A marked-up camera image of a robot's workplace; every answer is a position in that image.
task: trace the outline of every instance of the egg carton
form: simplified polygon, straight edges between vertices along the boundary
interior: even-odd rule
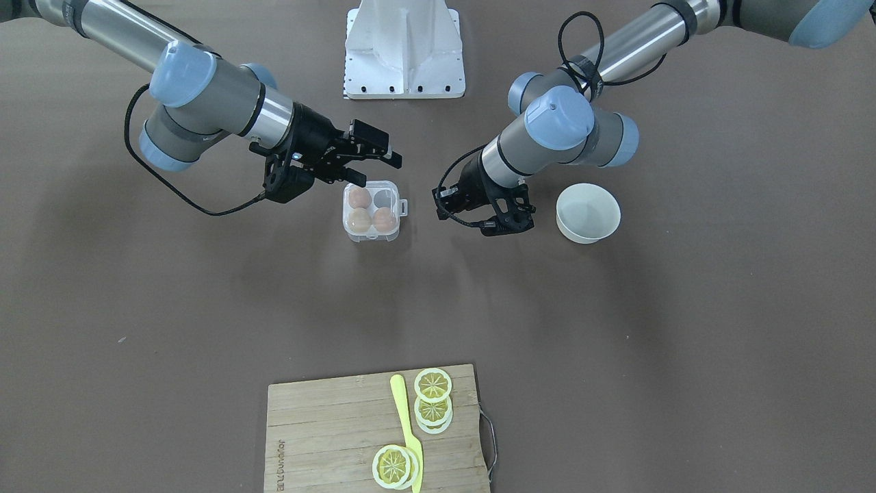
[[[399,188],[393,182],[365,182],[364,189],[350,183],[343,189],[343,229],[356,243],[393,241],[399,236],[399,223],[404,216],[407,200],[399,198]]]

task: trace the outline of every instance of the light blue cap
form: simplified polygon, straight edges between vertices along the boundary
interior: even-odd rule
[[[636,122],[632,121],[632,118],[621,115],[620,113],[615,113],[615,115],[620,117],[620,121],[624,128],[624,134],[620,138],[618,153],[614,154],[611,161],[605,163],[603,168],[623,166],[629,162],[630,159],[636,155],[636,151],[639,150],[639,126],[636,125]]]
[[[821,0],[791,32],[788,43],[826,48],[851,32],[872,5],[872,0]]]
[[[511,84],[511,88],[508,90],[508,108],[517,116],[523,112],[523,93],[526,91],[526,86],[535,77],[541,77],[541,74],[538,72],[526,72],[517,79],[514,79],[514,83]]]
[[[143,153],[143,156],[147,161],[152,163],[156,168],[164,169],[165,171],[183,171],[188,169],[189,166],[192,166],[198,161],[185,162],[180,161],[178,159],[174,159],[164,151],[159,149],[158,146],[155,145],[155,142],[152,142],[152,138],[149,137],[149,134],[146,133],[146,124],[143,124],[143,131],[140,132],[140,152]]]
[[[265,67],[261,63],[244,63],[241,67],[247,67],[256,76],[259,82],[269,88],[277,88],[277,79],[273,78],[273,74],[268,70],[268,67]]]
[[[149,93],[163,105],[179,108],[198,97],[213,80],[216,58],[178,40],[167,43],[152,72]]]
[[[569,86],[556,86],[526,108],[524,123],[540,146],[566,151],[580,145],[593,132],[596,120],[590,102]]]

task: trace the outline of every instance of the white cup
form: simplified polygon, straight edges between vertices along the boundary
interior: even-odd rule
[[[556,225],[575,243],[596,243],[618,229],[620,205],[608,190],[578,183],[556,199]]]

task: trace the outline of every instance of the wooden cutting board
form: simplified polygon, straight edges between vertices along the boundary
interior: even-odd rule
[[[390,491],[372,479],[371,462],[380,447],[405,445],[389,385],[397,373],[405,377],[411,427],[423,444],[421,491],[490,493],[474,367],[442,367],[453,380],[453,422],[438,435],[423,432],[413,416],[413,379],[421,369],[268,387],[265,493]]]

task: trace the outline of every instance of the brown egg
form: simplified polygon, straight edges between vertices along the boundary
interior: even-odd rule
[[[352,187],[347,192],[347,204],[353,208],[368,209],[368,206],[371,205],[371,193],[362,187]]]
[[[378,232],[390,232],[399,223],[389,207],[381,207],[374,212],[374,228]]]
[[[350,231],[362,234],[371,227],[371,216],[368,215],[368,211],[361,207],[353,209],[350,215],[347,216],[347,226],[350,228]]]

